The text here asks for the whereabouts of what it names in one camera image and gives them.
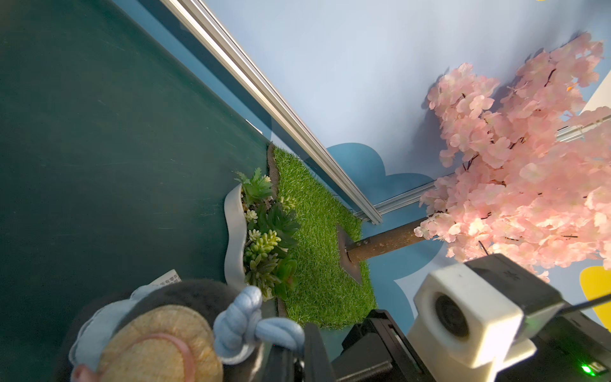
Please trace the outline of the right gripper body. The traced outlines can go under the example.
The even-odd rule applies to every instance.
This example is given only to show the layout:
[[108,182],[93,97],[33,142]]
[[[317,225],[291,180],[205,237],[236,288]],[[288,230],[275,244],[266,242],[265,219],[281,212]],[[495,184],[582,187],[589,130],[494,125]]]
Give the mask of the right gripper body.
[[338,381],[434,381],[386,310],[372,310],[353,326],[332,366]]

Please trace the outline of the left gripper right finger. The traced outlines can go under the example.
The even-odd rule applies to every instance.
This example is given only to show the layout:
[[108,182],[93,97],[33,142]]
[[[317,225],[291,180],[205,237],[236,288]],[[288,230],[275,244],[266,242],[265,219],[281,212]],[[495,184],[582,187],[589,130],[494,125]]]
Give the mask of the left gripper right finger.
[[304,366],[305,382],[336,382],[334,369],[329,361],[320,330],[308,323],[305,328]]

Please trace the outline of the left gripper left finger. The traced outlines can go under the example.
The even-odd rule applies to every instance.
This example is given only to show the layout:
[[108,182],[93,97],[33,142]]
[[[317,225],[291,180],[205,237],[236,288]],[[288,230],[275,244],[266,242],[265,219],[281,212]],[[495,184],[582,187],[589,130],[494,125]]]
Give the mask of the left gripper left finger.
[[279,345],[273,345],[263,371],[262,382],[294,382],[294,352]]

